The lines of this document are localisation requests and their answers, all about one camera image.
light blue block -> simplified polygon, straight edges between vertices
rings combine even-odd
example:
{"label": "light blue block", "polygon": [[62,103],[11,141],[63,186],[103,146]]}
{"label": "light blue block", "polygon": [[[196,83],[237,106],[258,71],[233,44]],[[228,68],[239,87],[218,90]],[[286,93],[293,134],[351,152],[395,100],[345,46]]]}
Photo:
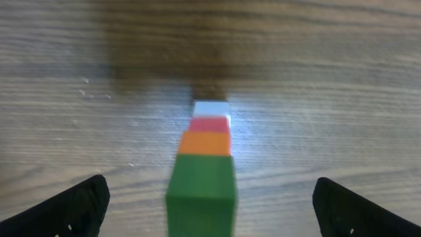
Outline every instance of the light blue block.
{"label": "light blue block", "polygon": [[193,117],[226,117],[231,126],[230,104],[226,101],[195,101]]}

wood grain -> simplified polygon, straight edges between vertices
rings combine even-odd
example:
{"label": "wood grain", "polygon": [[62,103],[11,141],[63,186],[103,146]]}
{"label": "wood grain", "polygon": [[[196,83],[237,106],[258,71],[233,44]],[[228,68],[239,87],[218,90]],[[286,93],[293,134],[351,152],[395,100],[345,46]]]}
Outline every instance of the wood grain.
{"label": "wood grain", "polygon": [[236,236],[320,236],[328,176],[421,224],[421,2],[0,2],[0,219],[97,173],[100,236],[166,236],[195,98],[226,98]]}

block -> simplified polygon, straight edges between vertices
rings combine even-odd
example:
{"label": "block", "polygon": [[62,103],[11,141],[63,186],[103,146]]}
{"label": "block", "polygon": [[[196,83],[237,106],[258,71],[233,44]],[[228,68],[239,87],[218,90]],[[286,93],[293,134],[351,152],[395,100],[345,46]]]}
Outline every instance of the block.
{"label": "block", "polygon": [[179,154],[230,155],[231,137],[222,132],[185,131],[178,147]]}
{"label": "block", "polygon": [[230,133],[230,125],[226,117],[193,117],[189,131]]}
{"label": "block", "polygon": [[227,101],[195,101],[193,117],[226,117],[231,126],[230,104]]}
{"label": "block", "polygon": [[237,190],[230,156],[178,155],[166,193],[169,237],[231,237]]}

green block front face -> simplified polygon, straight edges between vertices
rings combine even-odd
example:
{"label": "green block front face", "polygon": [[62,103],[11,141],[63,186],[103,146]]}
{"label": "green block front face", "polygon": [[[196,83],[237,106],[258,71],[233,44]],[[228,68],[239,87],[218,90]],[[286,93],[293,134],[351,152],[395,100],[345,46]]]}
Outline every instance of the green block front face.
{"label": "green block front face", "polygon": [[230,237],[236,194],[231,157],[178,155],[166,194],[169,237]]}

stacked block tower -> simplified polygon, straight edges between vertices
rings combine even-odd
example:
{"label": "stacked block tower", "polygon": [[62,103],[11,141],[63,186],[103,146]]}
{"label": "stacked block tower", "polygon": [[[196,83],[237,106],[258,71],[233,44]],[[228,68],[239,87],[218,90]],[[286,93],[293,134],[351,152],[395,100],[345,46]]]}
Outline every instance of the stacked block tower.
{"label": "stacked block tower", "polygon": [[169,237],[230,237],[236,185],[230,106],[196,101],[166,193]]}

